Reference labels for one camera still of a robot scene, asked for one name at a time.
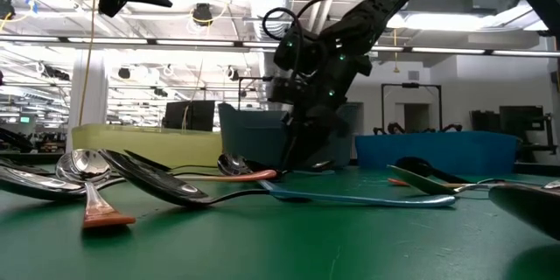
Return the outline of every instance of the green table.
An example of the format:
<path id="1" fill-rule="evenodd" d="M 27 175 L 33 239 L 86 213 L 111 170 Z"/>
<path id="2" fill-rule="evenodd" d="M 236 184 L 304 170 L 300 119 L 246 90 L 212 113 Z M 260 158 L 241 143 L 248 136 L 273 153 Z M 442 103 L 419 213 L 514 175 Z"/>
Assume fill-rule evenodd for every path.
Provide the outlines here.
<path id="1" fill-rule="evenodd" d="M 386 172 L 292 175 L 307 192 L 406 197 Z M 542 183 L 550 178 L 515 176 Z M 210 194 L 251 184 L 197 183 Z M 404 209 L 270 196 L 189 210 L 125 183 L 101 194 L 137 222 L 83 234 L 83 204 L 0 192 L 0 279 L 558 279 L 560 244 L 468 192 L 453 207 Z"/>

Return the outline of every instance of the orange handle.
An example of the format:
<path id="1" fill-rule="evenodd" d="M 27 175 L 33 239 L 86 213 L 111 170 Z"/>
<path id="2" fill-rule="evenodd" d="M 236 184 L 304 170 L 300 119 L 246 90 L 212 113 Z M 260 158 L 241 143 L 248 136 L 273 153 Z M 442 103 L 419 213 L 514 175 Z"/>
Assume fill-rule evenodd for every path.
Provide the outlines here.
<path id="1" fill-rule="evenodd" d="M 399 180 L 399 179 L 394 179 L 394 178 L 388 178 L 387 181 L 395 186 L 409 186 L 409 183 Z M 468 185 L 468 184 L 449 184 L 449 183 L 445 183 L 442 184 L 443 186 L 447 187 L 447 188 L 460 188 L 464 185 Z"/>
<path id="2" fill-rule="evenodd" d="M 214 182 L 246 182 L 257 181 L 265 179 L 273 179 L 277 176 L 277 172 L 273 170 L 256 171 L 247 175 L 239 176 L 204 176 L 204 175 L 186 175 L 177 176 L 178 179 L 183 180 L 199 180 L 199 181 L 214 181 Z"/>

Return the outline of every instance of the yellow cable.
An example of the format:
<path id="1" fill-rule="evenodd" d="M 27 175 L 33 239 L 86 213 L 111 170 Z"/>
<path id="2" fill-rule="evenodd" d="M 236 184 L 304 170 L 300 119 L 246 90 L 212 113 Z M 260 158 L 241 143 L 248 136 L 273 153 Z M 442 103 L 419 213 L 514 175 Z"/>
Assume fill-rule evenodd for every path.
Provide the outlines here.
<path id="1" fill-rule="evenodd" d="M 8 22 L 8 18 L 10 17 L 11 17 L 11 12 L 8 12 L 6 17 L 2 20 L 2 24 L 0 24 L 0 32 L 4 29 L 4 25 L 6 25 L 6 22 Z"/>
<path id="2" fill-rule="evenodd" d="M 11 12 L 9 12 L 8 15 L 6 15 L 6 17 L 3 19 L 2 24 L 0 25 L 0 32 L 4 29 L 6 23 L 16 23 L 16 22 L 23 21 L 26 18 L 28 18 L 32 13 L 33 13 L 33 1 L 29 2 L 29 11 L 27 11 L 27 13 L 25 13 L 25 15 L 20 18 L 10 20 L 9 18 L 11 17 Z"/>
<path id="3" fill-rule="evenodd" d="M 91 61 L 91 51 L 94 49 L 94 36 L 95 36 L 95 0 L 91 4 L 91 37 L 89 38 L 89 48 L 87 49 L 87 64 L 86 64 L 86 78 L 84 79 L 84 89 L 81 92 L 80 103 L 80 118 L 78 119 L 78 126 L 81 126 L 81 119 L 84 114 L 84 103 L 86 100 L 86 90 L 88 88 L 89 78 L 89 63 Z"/>
<path id="4" fill-rule="evenodd" d="M 224 3 L 224 4 L 225 4 L 224 8 L 221 10 L 220 15 L 218 15 L 217 17 L 212 17 L 211 19 L 208 19 L 208 20 L 200 20 L 200 19 L 197 19 L 197 18 L 193 17 L 194 8 L 191 9 L 191 13 L 189 13 L 189 15 L 191 16 L 193 21 L 196 21 L 196 22 L 199 22 L 199 23 L 211 23 L 211 22 L 217 20 L 218 18 L 221 18 L 224 15 L 226 10 L 228 9 L 229 3 Z"/>
<path id="5" fill-rule="evenodd" d="M 194 92 L 192 92 L 192 96 L 191 96 L 191 100 L 189 100 L 189 105 L 193 102 L 194 100 L 194 96 L 196 95 L 196 93 L 198 92 L 199 89 L 199 82 L 200 82 L 200 76 L 202 75 L 202 66 L 204 65 L 204 59 L 202 60 L 202 62 L 200 63 L 200 70 L 199 70 L 199 76 L 196 78 L 196 85 L 194 86 Z M 182 130 L 186 130 L 186 112 L 189 110 L 189 106 L 187 105 L 185 107 L 185 112 L 183 112 L 183 123 L 181 123 L 181 129 Z"/>

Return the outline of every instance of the computer monitor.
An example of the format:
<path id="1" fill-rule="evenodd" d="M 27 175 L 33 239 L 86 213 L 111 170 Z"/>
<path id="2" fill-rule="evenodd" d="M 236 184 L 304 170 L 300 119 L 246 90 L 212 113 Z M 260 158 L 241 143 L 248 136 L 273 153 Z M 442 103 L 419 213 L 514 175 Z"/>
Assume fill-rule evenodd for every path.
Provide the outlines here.
<path id="1" fill-rule="evenodd" d="M 212 131 L 214 126 L 215 101 L 174 101 L 165 107 L 164 128 L 182 129 L 186 111 L 186 128 L 188 130 Z"/>
<path id="2" fill-rule="evenodd" d="M 543 106 L 500 106 L 500 126 L 510 135 L 520 131 L 544 131 Z"/>

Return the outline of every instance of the black robotic arm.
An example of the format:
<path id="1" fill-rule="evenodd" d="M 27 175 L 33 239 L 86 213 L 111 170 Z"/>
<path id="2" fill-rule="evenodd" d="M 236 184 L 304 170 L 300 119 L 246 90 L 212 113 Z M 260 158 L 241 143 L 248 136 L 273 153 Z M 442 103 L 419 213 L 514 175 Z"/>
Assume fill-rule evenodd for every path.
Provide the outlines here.
<path id="1" fill-rule="evenodd" d="M 297 14 L 321 0 L 313 0 Z M 347 126 L 335 114 L 357 73 L 369 75 L 369 52 L 388 21 L 409 0 L 363 0 L 336 24 L 315 35 L 294 23 L 282 38 L 275 62 L 292 70 L 289 79 L 273 80 L 272 102 L 293 105 L 284 118 L 289 141 L 283 152 L 284 169 L 301 165 L 326 145 L 333 130 L 344 134 Z M 549 27 L 560 35 L 560 0 L 527 0 Z M 262 21 L 266 28 L 266 17 Z"/>

